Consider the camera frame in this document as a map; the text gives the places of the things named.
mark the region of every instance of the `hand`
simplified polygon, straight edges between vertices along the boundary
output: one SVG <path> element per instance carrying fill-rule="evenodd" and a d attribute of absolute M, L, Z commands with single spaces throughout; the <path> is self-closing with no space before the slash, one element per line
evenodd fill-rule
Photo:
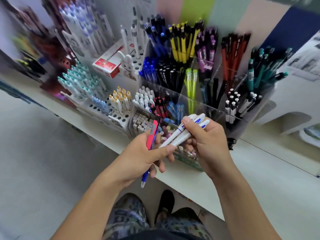
<path fill-rule="evenodd" d="M 173 152 L 176 147 L 167 145 L 159 148 L 160 134 L 157 134 L 155 145 L 152 150 L 147 149 L 147 139 L 150 135 L 150 130 L 138 135 L 123 152 L 107 167 L 108 173 L 116 178 L 117 183 L 121 188 L 129 186 L 136 178 L 141 177 L 149 168 L 150 176 L 154 178 L 157 170 L 154 166 L 159 167 L 161 173 L 165 172 L 165 163 L 163 157 L 168 157 L 170 161 L 174 161 Z"/>
<path fill-rule="evenodd" d="M 225 174 L 234 163 L 222 125 L 207 117 L 205 120 L 210 123 L 204 130 L 187 116 L 183 117 L 182 123 L 193 136 L 186 141 L 186 149 L 196 150 L 203 170 L 214 179 Z"/>

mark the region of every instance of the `forearm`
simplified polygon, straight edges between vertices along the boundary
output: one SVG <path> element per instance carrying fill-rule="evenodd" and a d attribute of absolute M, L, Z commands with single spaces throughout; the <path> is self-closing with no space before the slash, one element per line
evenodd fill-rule
<path fill-rule="evenodd" d="M 51 240 L 100 240 L 120 187 L 106 169 L 92 183 Z"/>
<path fill-rule="evenodd" d="M 281 240 L 235 165 L 213 182 L 233 240 Z"/>

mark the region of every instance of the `tile floor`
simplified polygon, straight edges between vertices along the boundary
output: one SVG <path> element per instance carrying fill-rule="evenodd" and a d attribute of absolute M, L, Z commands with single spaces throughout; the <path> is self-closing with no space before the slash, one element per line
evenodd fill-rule
<path fill-rule="evenodd" d="M 52 112 L 0 91 L 0 238 L 49 239 L 95 177 L 117 154 L 72 129 Z M 136 180 L 122 194 L 137 194 L 153 222 L 160 196 L 169 186 Z M 201 208 L 174 191 L 174 211 Z M 208 214 L 214 239 L 231 239 L 226 224 Z"/>

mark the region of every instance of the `foot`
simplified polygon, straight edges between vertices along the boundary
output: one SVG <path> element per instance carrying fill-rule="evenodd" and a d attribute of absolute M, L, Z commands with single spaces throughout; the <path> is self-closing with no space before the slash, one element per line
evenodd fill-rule
<path fill-rule="evenodd" d="M 166 219 L 174 208 L 174 194 L 166 189 L 163 191 L 158 207 L 158 212 L 155 215 L 154 224 Z"/>

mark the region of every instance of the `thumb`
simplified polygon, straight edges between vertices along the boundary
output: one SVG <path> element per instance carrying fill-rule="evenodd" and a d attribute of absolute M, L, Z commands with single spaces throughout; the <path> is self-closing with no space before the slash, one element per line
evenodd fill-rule
<path fill-rule="evenodd" d="M 206 135 L 206 132 L 201 128 L 201 126 L 191 120 L 188 116 L 183 117 L 182 123 L 184 124 L 186 129 L 195 137 L 195 139 L 201 143 L 201 139 Z"/>
<path fill-rule="evenodd" d="M 150 159 L 149 163 L 153 163 L 163 157 L 168 156 L 169 154 L 175 151 L 176 147 L 174 145 L 166 145 L 164 147 L 159 147 L 154 150 L 148 151 L 148 160 Z"/>

